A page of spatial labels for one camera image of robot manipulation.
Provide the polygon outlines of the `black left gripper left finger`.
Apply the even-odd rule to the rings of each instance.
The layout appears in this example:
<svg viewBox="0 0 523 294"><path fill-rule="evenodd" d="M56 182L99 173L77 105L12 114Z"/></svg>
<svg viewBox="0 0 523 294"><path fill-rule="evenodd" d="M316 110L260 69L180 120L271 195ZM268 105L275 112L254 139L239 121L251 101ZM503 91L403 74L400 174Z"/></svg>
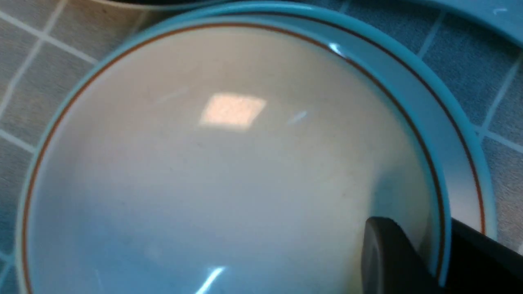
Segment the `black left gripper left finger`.
<svg viewBox="0 0 523 294"><path fill-rule="evenodd" d="M442 294L401 227L392 219L367 219L362 246L364 294Z"/></svg>

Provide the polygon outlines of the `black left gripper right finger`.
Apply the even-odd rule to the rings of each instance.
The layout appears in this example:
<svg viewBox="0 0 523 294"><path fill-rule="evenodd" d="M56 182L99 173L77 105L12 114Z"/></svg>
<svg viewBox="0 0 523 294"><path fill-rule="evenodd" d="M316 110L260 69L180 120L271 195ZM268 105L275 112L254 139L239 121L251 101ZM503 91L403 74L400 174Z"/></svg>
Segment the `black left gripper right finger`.
<svg viewBox="0 0 523 294"><path fill-rule="evenodd" d="M475 229L452 220L446 294L521 294L523 257Z"/></svg>

